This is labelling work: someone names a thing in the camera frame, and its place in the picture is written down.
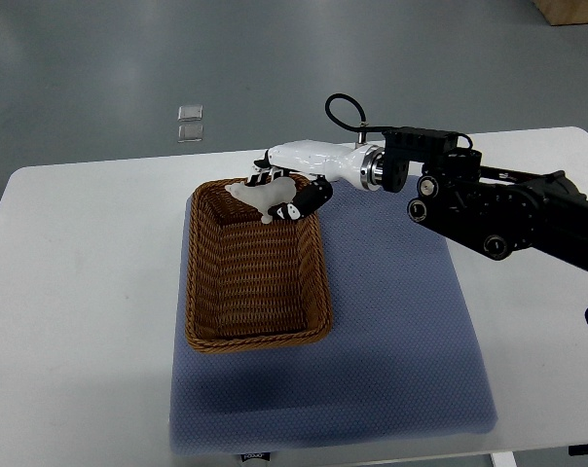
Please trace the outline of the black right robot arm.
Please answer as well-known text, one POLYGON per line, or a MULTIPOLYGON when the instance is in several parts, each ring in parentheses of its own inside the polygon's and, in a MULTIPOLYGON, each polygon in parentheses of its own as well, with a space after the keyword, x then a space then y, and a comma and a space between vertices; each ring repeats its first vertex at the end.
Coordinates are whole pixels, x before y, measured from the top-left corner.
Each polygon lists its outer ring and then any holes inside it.
POLYGON ((588 199, 564 171, 550 174, 486 167, 460 132, 409 126, 379 126, 385 143, 365 141, 357 128, 354 149, 311 140, 274 146, 255 161, 250 187, 300 173, 312 181, 289 202, 270 206, 272 217, 298 220, 332 195, 331 184, 346 180, 356 189, 398 193, 410 162, 422 164, 410 219, 492 260, 534 248, 588 271, 588 199))

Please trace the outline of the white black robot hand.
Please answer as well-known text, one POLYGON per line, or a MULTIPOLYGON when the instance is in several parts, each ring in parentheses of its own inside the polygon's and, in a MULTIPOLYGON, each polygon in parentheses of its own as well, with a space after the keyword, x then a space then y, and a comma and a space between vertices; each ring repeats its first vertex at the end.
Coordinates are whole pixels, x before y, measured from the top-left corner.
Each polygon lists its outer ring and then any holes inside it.
POLYGON ((321 176, 309 182, 291 201, 268 210, 274 219, 300 220, 314 214, 333 196, 329 182, 343 179, 359 190, 378 190, 382 185, 384 151, 375 144, 350 147, 313 140, 288 142, 268 149, 262 159, 255 160, 254 165, 265 170, 250 175, 245 185, 261 186, 272 175, 274 179, 283 176, 282 169, 273 173, 271 167, 321 176))

